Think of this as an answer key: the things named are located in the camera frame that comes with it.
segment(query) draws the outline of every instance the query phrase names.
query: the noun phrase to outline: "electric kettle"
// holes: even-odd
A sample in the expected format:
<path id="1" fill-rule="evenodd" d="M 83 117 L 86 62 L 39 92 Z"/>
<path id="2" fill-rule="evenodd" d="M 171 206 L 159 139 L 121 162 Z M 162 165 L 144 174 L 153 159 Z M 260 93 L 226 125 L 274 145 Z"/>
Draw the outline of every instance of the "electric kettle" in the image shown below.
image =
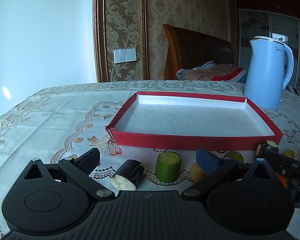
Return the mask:
<path id="1" fill-rule="evenodd" d="M 252 57 L 243 96 L 259 107 L 278 109 L 282 90 L 293 72 L 292 50 L 283 42 L 263 36 L 254 37 L 250 44 Z M 284 55 L 288 63 L 286 75 Z"/>

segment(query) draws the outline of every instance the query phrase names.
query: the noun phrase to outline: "headboard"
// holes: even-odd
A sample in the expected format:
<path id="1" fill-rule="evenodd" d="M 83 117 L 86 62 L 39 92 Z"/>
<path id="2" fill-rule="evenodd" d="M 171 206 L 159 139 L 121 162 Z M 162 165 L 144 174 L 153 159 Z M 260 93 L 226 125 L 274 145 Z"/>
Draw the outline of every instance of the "headboard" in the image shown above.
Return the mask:
<path id="1" fill-rule="evenodd" d="M 164 24 L 169 48 L 164 69 L 165 80 L 178 80 L 179 69 L 192 69 L 208 61 L 215 64 L 234 63 L 229 41 Z"/>

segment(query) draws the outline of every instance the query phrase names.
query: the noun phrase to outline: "orange object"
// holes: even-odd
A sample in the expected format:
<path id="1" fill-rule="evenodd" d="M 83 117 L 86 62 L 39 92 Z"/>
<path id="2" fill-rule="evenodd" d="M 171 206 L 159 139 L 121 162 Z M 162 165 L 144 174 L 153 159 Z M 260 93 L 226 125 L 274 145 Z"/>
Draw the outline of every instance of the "orange object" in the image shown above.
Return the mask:
<path id="1" fill-rule="evenodd" d="M 286 188 L 287 187 L 287 184 L 286 184 L 287 179 L 278 173 L 277 173 L 277 176 L 278 176 L 279 180 L 282 182 L 282 184 L 284 185 L 284 187 Z"/>

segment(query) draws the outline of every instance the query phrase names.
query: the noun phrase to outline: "blue gripper pad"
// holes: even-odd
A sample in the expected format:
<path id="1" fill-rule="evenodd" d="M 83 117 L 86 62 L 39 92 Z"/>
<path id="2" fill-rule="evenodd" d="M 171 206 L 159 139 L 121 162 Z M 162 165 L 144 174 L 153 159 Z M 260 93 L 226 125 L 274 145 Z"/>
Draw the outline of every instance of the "blue gripper pad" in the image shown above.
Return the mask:
<path id="1" fill-rule="evenodd" d="M 196 153 L 197 164 L 207 175 L 218 169 L 225 161 L 203 147 L 200 147 Z"/>

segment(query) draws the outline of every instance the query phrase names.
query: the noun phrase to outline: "table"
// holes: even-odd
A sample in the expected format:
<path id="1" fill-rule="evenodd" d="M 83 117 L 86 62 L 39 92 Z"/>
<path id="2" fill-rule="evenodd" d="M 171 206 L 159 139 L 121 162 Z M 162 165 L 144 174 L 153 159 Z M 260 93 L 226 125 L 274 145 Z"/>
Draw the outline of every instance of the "table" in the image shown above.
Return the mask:
<path id="1" fill-rule="evenodd" d="M 18 175 L 32 158 L 44 163 L 76 158 L 92 147 L 101 152 L 100 165 L 90 175 L 110 190 L 115 170 L 127 159 L 141 161 L 146 180 L 138 190 L 178 190 L 192 185 L 189 169 L 195 152 L 176 151 L 182 157 L 181 174 L 173 183 L 161 183 L 154 175 L 157 155 L 167 149 L 115 145 L 105 126 L 136 91 L 178 91 L 243 96 L 244 84 L 209 81 L 109 82 L 47 88 L 29 96 L 0 117 L 0 239 L 9 232 L 1 213 L 2 201 Z M 300 98 L 282 92 L 278 110 L 262 109 L 284 136 L 280 152 L 290 149 L 300 161 Z M 226 152 L 216 152 L 222 157 Z M 241 151 L 252 162 L 253 151 Z M 296 209 L 287 231 L 300 240 L 300 209 Z"/>

